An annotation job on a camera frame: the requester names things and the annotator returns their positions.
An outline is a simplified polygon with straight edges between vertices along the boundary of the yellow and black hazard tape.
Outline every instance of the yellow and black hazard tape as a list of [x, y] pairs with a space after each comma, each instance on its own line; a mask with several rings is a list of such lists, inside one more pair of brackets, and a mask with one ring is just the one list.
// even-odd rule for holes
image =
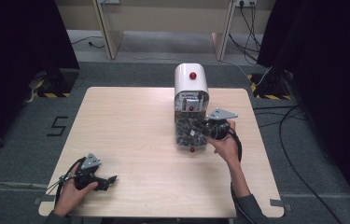
[[40, 80], [37, 83], [36, 86], [36, 92], [34, 93], [34, 97], [46, 97], [46, 98], [60, 98], [60, 97], [69, 97], [70, 93], [61, 93], [61, 92], [43, 92], [43, 91], [39, 91], [40, 88], [42, 88], [43, 84], [44, 84], [45, 79]]
[[[247, 76], [249, 80], [252, 82], [252, 75]], [[269, 100], [290, 100], [290, 96], [288, 94], [269, 94], [268, 92], [262, 92], [259, 89], [259, 86], [255, 86], [254, 83], [251, 84], [251, 91], [253, 92], [254, 97], [259, 99], [269, 99]]]
[[35, 92], [34, 97], [60, 98], [60, 97], [69, 97], [69, 95], [70, 93]]
[[256, 98], [270, 99], [270, 100], [290, 100], [291, 99], [289, 95], [261, 95], [261, 94], [256, 95]]

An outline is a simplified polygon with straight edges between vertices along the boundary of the wooden table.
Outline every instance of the wooden table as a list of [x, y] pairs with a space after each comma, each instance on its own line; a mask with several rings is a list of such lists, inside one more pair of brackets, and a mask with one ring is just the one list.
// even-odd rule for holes
[[[234, 120], [247, 183], [262, 212], [281, 217], [284, 209], [270, 206], [280, 197], [247, 92], [209, 94], [208, 113], [220, 107], [239, 115]], [[228, 167], [213, 147], [176, 149], [174, 99], [174, 88], [88, 89], [49, 186], [89, 152], [102, 162], [97, 176], [118, 179], [108, 191], [87, 195], [73, 216], [236, 217]], [[43, 202], [39, 213], [47, 216], [52, 209], [53, 203]]]

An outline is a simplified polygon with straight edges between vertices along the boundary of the person's arm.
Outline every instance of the person's arm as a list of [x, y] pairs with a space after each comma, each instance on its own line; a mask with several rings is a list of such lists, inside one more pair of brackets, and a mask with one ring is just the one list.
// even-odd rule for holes
[[[77, 164], [70, 175], [74, 174], [78, 168]], [[75, 180], [69, 179], [64, 183], [61, 196], [47, 217], [45, 224], [70, 224], [72, 223], [71, 218], [68, 214], [77, 206], [83, 206], [84, 197], [93, 189], [98, 186], [97, 182], [90, 183], [86, 188], [78, 190], [76, 189]]]
[[[228, 120], [231, 130], [235, 131], [235, 122]], [[236, 196], [236, 201], [242, 208], [248, 217], [250, 217], [254, 223], [268, 223], [268, 218], [264, 216], [259, 208], [259, 204], [256, 201], [254, 195], [250, 192], [250, 189], [245, 180], [244, 172], [240, 162], [238, 161], [238, 146], [235, 140], [228, 134], [223, 140], [216, 140], [208, 137], [207, 142], [215, 147], [215, 153], [217, 153], [228, 165], [231, 175], [231, 184]], [[237, 210], [238, 219], [244, 219]]]

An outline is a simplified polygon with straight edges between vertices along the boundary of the hand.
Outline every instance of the hand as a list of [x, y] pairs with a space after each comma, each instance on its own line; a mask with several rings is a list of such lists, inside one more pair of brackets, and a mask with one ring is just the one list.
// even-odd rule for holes
[[[230, 132], [234, 133], [235, 131], [235, 121], [227, 120], [230, 124]], [[215, 153], [227, 163], [231, 164], [233, 162], [238, 163], [238, 146], [236, 145], [235, 139], [232, 136], [227, 134], [227, 136], [221, 140], [216, 140], [214, 138], [208, 137], [207, 142], [212, 144], [215, 147]]]
[[[75, 167], [70, 172], [70, 175], [73, 175], [79, 163], [75, 165]], [[90, 183], [86, 188], [82, 190], [76, 189], [75, 180], [69, 179], [64, 183], [63, 190], [61, 196], [59, 197], [59, 201], [57, 202], [53, 213], [60, 217], [65, 217], [70, 211], [72, 211], [75, 207], [80, 205], [83, 206], [84, 197], [93, 189], [98, 186], [97, 182]]]

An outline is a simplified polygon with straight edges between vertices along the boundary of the sleeve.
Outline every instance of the sleeve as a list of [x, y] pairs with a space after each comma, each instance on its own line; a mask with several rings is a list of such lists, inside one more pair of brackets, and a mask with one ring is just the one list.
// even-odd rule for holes
[[71, 224], [72, 219], [68, 216], [58, 217], [51, 211], [44, 224]]
[[[264, 214], [262, 214], [261, 208], [259, 208], [259, 204], [257, 203], [256, 198], [253, 194], [237, 198], [236, 202], [238, 202], [242, 210], [253, 220], [254, 223], [269, 223], [269, 219], [264, 216]], [[236, 216], [238, 222], [244, 223], [242, 221], [245, 220], [245, 217], [238, 211], [238, 209], [236, 209]]]

